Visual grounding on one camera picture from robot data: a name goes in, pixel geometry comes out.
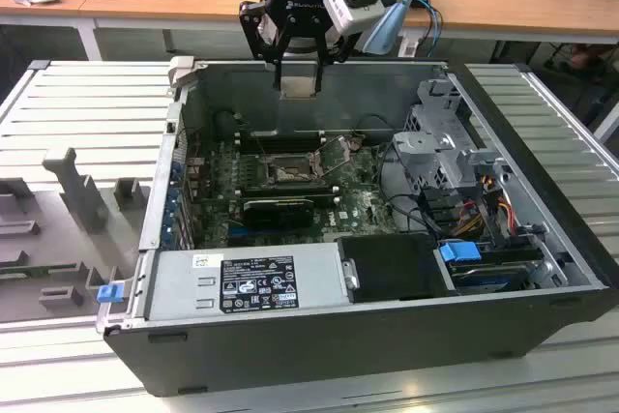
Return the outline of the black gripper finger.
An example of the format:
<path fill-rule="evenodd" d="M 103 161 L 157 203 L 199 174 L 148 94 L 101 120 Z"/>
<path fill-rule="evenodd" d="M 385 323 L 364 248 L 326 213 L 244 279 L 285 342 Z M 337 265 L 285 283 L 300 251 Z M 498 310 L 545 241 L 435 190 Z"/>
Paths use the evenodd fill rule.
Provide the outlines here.
<path fill-rule="evenodd" d="M 327 29 L 322 25 L 311 26 L 311 37 L 317 54 L 317 65 L 314 78 L 314 93 L 322 89 L 322 77 L 324 69 L 335 63 L 344 63 L 351 54 L 354 46 L 362 36 L 361 32 L 340 37 L 333 46 L 327 45 Z"/>
<path fill-rule="evenodd" d="M 268 11 L 270 4 L 267 1 L 249 2 L 240 4 L 239 20 L 253 58 L 275 66 L 273 87 L 280 90 L 282 60 L 292 38 L 293 23 L 288 16 L 277 24 Z M 259 32 L 259 25 L 263 19 L 271 19 L 276 26 L 276 35 L 268 44 Z"/>

